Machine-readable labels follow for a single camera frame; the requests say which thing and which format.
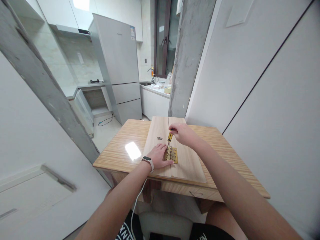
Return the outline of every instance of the upper cabinet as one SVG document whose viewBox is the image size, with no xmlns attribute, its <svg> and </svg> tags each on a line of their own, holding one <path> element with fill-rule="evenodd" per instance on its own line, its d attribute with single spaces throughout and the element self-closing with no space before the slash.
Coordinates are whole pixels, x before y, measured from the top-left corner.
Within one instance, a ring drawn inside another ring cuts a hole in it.
<svg viewBox="0 0 320 240">
<path fill-rule="evenodd" d="M 38 0 L 49 24 L 78 28 L 69 0 Z"/>
<path fill-rule="evenodd" d="M 96 3 L 94 0 L 88 0 L 86 1 L 75 1 L 75 0 L 69 0 L 70 5 L 72 7 L 72 11 L 74 14 L 74 17 L 76 18 L 78 28 L 88 30 L 92 20 L 93 20 L 93 13 L 97 12 Z"/>
<path fill-rule="evenodd" d="M 38 0 L 49 24 L 88 30 L 92 14 L 115 19 L 136 28 L 136 40 L 142 42 L 140 0 Z"/>
<path fill-rule="evenodd" d="M 136 28 L 136 40 L 142 42 L 140 0 L 95 0 L 99 15 L 127 23 Z"/>
</svg>

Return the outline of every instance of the yellow screwdriver handle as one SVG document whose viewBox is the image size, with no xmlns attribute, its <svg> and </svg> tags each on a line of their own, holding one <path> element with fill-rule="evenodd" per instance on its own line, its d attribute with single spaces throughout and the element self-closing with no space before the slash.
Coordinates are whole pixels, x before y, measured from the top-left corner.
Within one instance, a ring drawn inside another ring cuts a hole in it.
<svg viewBox="0 0 320 240">
<path fill-rule="evenodd" d="M 172 136 L 173 136 L 173 134 L 169 133 L 168 142 L 171 142 Z"/>
</svg>

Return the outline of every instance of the hand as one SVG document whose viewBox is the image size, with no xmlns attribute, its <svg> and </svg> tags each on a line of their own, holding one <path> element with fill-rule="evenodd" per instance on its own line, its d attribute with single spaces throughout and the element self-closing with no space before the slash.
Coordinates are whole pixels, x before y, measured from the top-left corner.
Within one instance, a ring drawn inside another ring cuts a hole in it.
<svg viewBox="0 0 320 240">
<path fill-rule="evenodd" d="M 192 148 L 200 139 L 200 137 L 186 123 L 173 123 L 170 125 L 169 130 L 179 143 L 190 148 Z"/>
<path fill-rule="evenodd" d="M 156 146 L 153 147 L 151 152 L 147 154 L 147 157 L 151 158 L 153 162 L 154 169 L 159 169 L 163 168 L 167 165 L 172 165 L 173 161 L 168 160 L 168 161 L 163 161 L 163 155 L 167 149 L 167 145 L 162 143 L 162 144 L 157 144 Z"/>
</svg>

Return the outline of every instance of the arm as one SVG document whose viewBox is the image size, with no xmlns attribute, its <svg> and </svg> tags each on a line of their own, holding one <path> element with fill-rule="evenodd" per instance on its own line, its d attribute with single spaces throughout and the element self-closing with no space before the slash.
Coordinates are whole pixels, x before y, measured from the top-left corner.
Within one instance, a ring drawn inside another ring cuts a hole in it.
<svg viewBox="0 0 320 240">
<path fill-rule="evenodd" d="M 165 150 L 165 144 L 158 144 L 147 155 L 151 158 L 155 169 L 173 164 L 173 161 L 162 161 Z M 140 162 L 104 199 L 80 231 L 76 240 L 116 239 L 150 171 L 151 165 L 149 163 Z"/>
<path fill-rule="evenodd" d="M 187 124 L 172 124 L 169 129 L 181 144 L 201 158 L 248 239 L 301 239 L 258 191 Z"/>
</svg>

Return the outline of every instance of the white cable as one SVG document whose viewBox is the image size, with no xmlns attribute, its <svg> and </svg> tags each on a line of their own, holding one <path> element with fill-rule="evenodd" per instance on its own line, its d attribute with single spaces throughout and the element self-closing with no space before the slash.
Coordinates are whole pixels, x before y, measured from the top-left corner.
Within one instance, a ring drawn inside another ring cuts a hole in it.
<svg viewBox="0 0 320 240">
<path fill-rule="evenodd" d="M 132 214 L 131 214 L 131 223 L 130 223 L 130 227 L 131 227 L 131 232 L 132 232 L 132 236 L 133 236 L 134 240 L 136 240 L 136 236 L 134 235 L 133 230 L 132 230 L 132 219 L 133 219 L 134 209 L 136 208 L 137 201 L 138 201 L 138 197 L 139 197 L 139 196 L 140 196 L 140 194 L 142 193 L 142 190 L 143 190 L 144 185 L 146 184 L 146 181 L 147 181 L 147 180 L 148 180 L 148 179 L 146 179 L 146 180 L 144 181 L 144 184 L 143 184 L 143 186 L 142 186 L 142 189 L 141 189 L 140 193 L 139 193 L 139 194 L 138 194 L 138 196 L 137 196 L 137 199 L 136 199 L 136 202 L 135 202 L 135 204 L 134 204 L 133 211 L 132 211 Z"/>
</svg>

